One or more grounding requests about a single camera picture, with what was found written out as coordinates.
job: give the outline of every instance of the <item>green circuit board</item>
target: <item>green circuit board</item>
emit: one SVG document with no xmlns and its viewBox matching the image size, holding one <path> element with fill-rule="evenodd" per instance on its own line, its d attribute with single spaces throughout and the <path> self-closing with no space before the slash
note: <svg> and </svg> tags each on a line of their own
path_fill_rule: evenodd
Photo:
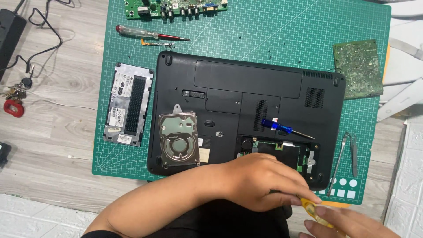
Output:
<svg viewBox="0 0 423 238">
<path fill-rule="evenodd" d="M 345 75 L 345 99 L 383 94 L 376 40 L 333 45 L 335 68 Z"/>
<path fill-rule="evenodd" d="M 202 14 L 214 15 L 228 9 L 228 0 L 124 0 L 127 19 L 163 18 L 176 16 L 196 18 Z"/>
</svg>

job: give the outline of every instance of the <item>red keychain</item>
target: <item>red keychain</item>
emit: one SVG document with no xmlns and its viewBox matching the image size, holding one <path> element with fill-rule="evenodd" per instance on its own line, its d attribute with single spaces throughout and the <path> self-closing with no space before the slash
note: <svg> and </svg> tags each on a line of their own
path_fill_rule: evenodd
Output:
<svg viewBox="0 0 423 238">
<path fill-rule="evenodd" d="M 8 99 L 4 102 L 3 109 L 6 113 L 14 117 L 22 117 L 25 111 L 24 107 L 22 106 L 22 101 L 11 99 Z"/>
</svg>

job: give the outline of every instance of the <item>screwdriver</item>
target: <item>screwdriver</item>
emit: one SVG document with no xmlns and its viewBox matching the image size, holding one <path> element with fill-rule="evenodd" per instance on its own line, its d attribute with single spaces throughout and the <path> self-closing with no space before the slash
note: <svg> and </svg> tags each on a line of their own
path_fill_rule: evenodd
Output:
<svg viewBox="0 0 423 238">
<path fill-rule="evenodd" d="M 279 124 L 279 123 L 277 123 L 277 122 L 267 120 L 266 118 L 264 118 L 264 119 L 261 121 L 261 124 L 262 124 L 264 127 L 268 127 L 268 128 L 275 129 L 275 130 L 282 130 L 282 131 L 285 131 L 285 132 L 286 132 L 286 133 L 288 133 L 288 134 L 290 134 L 290 133 L 292 133 L 292 132 L 293 132 L 293 133 L 295 133 L 295 134 L 298 134 L 298 135 L 301 135 L 301 136 L 307 137 L 307 138 L 309 138 L 309 139 L 315 140 L 315 138 L 313 138 L 313 137 L 311 137 L 311 136 L 308 136 L 308 135 L 306 135 L 306 134 L 299 133 L 298 131 L 294 131 L 294 130 L 292 130 L 292 127 L 286 127 L 286 126 L 283 126 L 283 125 L 281 125 L 281 124 Z"/>
<path fill-rule="evenodd" d="M 179 36 L 163 35 L 163 34 L 158 34 L 157 31 L 148 31 L 141 28 L 127 27 L 124 25 L 117 25 L 116 31 L 119 32 L 120 34 L 130 35 L 130 36 L 139 36 L 139 37 L 145 37 L 145 38 L 151 37 L 154 39 L 158 39 L 159 37 L 161 37 L 161 38 L 170 38 L 170 39 L 179 40 L 179 41 L 187 41 L 187 42 L 191 41 L 190 39 L 182 38 Z"/>
</svg>

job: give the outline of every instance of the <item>cutting mat grid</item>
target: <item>cutting mat grid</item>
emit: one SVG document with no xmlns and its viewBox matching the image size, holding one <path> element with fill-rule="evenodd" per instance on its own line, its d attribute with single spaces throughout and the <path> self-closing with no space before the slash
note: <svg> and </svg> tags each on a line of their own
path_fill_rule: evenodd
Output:
<svg viewBox="0 0 423 238">
<path fill-rule="evenodd" d="M 115 30 L 118 24 L 190 38 L 190 42 L 176 42 L 175 51 L 179 53 L 325 71 L 334 68 L 333 44 L 376 39 L 381 69 L 384 68 L 389 6 L 359 0 L 230 0 L 229 10 L 217 16 L 201 15 L 199 20 L 187 21 L 176 17 L 173 23 L 163 23 L 161 19 L 126 20 L 123 6 L 124 0 L 109 1 L 93 154 L 92 172 L 97 175 L 142 180 L 161 178 L 146 169 L 153 95 L 150 96 L 141 147 L 102 139 L 115 64 L 121 62 L 155 70 L 157 56 L 164 50 L 163 47 L 142 46 L 139 39 L 118 35 Z M 351 190 L 357 195 L 354 199 L 346 195 L 344 198 L 325 197 L 321 191 L 319 195 L 323 200 L 361 203 L 378 102 L 379 97 L 344 102 L 338 144 L 345 131 L 358 136 L 359 176 L 355 178 L 358 185 L 351 187 L 349 183 L 337 182 L 334 188 Z M 351 158 L 347 149 L 337 179 L 350 181 L 351 177 Z"/>
</svg>

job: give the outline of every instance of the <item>black laptop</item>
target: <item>black laptop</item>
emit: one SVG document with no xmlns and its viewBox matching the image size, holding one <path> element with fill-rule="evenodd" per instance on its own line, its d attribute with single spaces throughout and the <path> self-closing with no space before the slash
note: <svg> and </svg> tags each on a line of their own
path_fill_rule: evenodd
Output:
<svg viewBox="0 0 423 238">
<path fill-rule="evenodd" d="M 338 73 L 163 51 L 157 58 L 148 169 L 172 175 L 260 152 L 329 183 L 345 93 Z M 264 127 L 272 120 L 314 137 Z"/>
</svg>

